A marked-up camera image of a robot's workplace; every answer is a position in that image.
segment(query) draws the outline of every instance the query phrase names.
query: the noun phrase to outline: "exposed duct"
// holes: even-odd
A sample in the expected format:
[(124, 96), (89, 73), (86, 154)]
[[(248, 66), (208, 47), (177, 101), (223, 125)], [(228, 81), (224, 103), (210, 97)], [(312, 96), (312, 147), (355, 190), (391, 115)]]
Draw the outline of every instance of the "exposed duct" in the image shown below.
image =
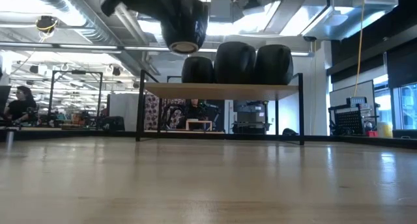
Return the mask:
[[(330, 4), (307, 26), (302, 35), (325, 40), (348, 38), (360, 30), (363, 0), (329, 0)], [(364, 27), (398, 5), (398, 0), (365, 0)], [(314, 8), (305, 9), (311, 14)]]
[[(120, 45), (121, 41), (113, 34), (113, 32), (107, 27), (107, 25), (96, 15), (96, 13), (88, 6), (84, 0), (40, 0), (47, 5), (55, 7), (57, 10), (62, 12), (65, 16), (71, 18), (83, 18), (85, 24), (83, 26), (88, 28), (88, 30), (77, 30), (77, 32), (84, 36), (86, 39), (90, 40), (93, 44), (97, 45)], [(135, 68), (141, 66), (142, 68), (152, 72), (152, 74), (157, 74), (154, 68), (151, 68), (149, 64), (143, 64), (136, 61), (131, 55), (127, 52), (122, 52), (121, 54), (114, 54), (114, 57), (119, 59), (126, 66), (129, 66), (129, 71), (138, 76), (140, 71)]]

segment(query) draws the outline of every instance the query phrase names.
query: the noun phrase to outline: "woman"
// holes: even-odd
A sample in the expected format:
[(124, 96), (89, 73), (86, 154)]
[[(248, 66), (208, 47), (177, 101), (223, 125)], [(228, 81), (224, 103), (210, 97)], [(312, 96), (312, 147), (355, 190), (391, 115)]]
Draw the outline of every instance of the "woman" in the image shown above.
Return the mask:
[(24, 86), (18, 87), (16, 91), (18, 100), (9, 103), (5, 108), (5, 115), (14, 122), (23, 122), (29, 119), (28, 109), (36, 109), (36, 102), (33, 99), (32, 91)]
[[(208, 120), (206, 109), (199, 104), (198, 99), (192, 99), (187, 102), (188, 104), (186, 105), (185, 113), (182, 113), (184, 116), (179, 120), (177, 129), (185, 129), (186, 121), (188, 119)], [(190, 129), (202, 130), (203, 126), (203, 124), (191, 124)]]

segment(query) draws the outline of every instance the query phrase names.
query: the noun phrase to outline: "black metal frame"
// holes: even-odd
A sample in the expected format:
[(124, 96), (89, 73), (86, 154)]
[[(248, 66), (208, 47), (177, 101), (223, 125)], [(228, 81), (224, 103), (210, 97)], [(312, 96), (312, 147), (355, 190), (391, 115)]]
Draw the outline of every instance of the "black metal frame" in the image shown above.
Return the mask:
[[(137, 120), (136, 120), (136, 141), (140, 141), (142, 137), (150, 138), (181, 138), (181, 139), (237, 139), (237, 140), (247, 140), (247, 139), (256, 139), (256, 140), (278, 140), (278, 141), (288, 141), (295, 140), (299, 141), (300, 145), (305, 143), (304, 135), (304, 82), (303, 74), (296, 74), (293, 76), (293, 79), (298, 80), (298, 105), (299, 105), (299, 135), (295, 137), (288, 137), (285, 135), (279, 135), (278, 129), (278, 100), (276, 100), (276, 134), (275, 135), (244, 135), (244, 134), (209, 134), (209, 133), (164, 133), (161, 134), (161, 115), (162, 115), (162, 99), (159, 99), (159, 112), (158, 112), (158, 127), (156, 133), (147, 133), (144, 131), (144, 119), (145, 119), (145, 75), (148, 75), (153, 81), (159, 83), (150, 73), (146, 70), (141, 71), (140, 76), (140, 88), (139, 88), (139, 101), (137, 103)], [(168, 76), (167, 82), (172, 77), (179, 76)]]
[(72, 74), (78, 74), (78, 75), (83, 75), (83, 74), (99, 74), (100, 75), (100, 86), (98, 88), (98, 105), (97, 105), (97, 118), (99, 118), (100, 116), (100, 104), (102, 101), (102, 85), (103, 85), (103, 72), (89, 72), (89, 71), (61, 71), (61, 70), (53, 70), (52, 71), (52, 79), (51, 79), (51, 92), (50, 92), (50, 102), (49, 102), (49, 106), (48, 106), (48, 119), (50, 119), (51, 117), (51, 110), (52, 110), (52, 97), (53, 97), (53, 86), (55, 85), (55, 82), (58, 81), (55, 80), (55, 74), (57, 73), (62, 73), (62, 74), (67, 74), (67, 73), (72, 73)]

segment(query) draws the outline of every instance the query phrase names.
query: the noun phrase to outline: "cable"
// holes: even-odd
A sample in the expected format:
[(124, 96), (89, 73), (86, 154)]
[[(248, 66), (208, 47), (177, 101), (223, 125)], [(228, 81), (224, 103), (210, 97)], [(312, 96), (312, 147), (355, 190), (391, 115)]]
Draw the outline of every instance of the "cable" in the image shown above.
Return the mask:
[(52, 28), (54, 28), (57, 25), (57, 23), (58, 23), (58, 20), (55, 20), (55, 23), (53, 25), (50, 25), (50, 26), (48, 26), (46, 28), (41, 28), (41, 27), (38, 27), (38, 21), (39, 20), (37, 20), (35, 22), (36, 28), (39, 29), (39, 30), (48, 30), (48, 33), (49, 33), (49, 30), (51, 30)]
[(356, 83), (354, 85), (354, 97), (358, 91), (359, 73), (360, 73), (360, 60), (362, 59), (362, 39), (364, 35), (364, 12), (365, 12), (365, 0), (362, 1), (362, 15), (360, 18), (360, 36), (359, 36), (359, 55), (358, 55), (358, 72), (356, 73)]
[[(47, 38), (49, 38), (49, 37), (46, 37), (46, 36), (44, 36), (43, 38), (41, 38), (40, 40), (39, 40), (39, 42), (40, 43), (43, 43)], [(9, 74), (9, 76), (11, 76), (12, 74), (14, 74), (14, 73), (16, 73), (18, 70), (20, 70), (20, 68), (22, 68), (25, 64), (26, 64), (26, 62), (32, 57), (32, 55), (33, 54), (35, 54), (35, 52), (36, 51), (33, 51), (32, 52), (32, 54), (30, 54), (29, 56), (28, 56), (28, 58), (17, 68), (17, 69), (15, 69), (13, 72), (11, 72), (10, 74)]]

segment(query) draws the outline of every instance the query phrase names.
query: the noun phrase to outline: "wooden table surface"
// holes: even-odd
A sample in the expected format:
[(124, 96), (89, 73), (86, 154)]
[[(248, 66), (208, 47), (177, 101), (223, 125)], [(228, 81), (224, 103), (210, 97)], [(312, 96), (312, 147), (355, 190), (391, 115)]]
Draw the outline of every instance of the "wooden table surface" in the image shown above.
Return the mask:
[(66, 138), (0, 146), (1, 224), (417, 223), (417, 153)]
[(280, 100), (298, 92), (291, 85), (146, 83), (145, 88), (159, 98), (202, 100)]

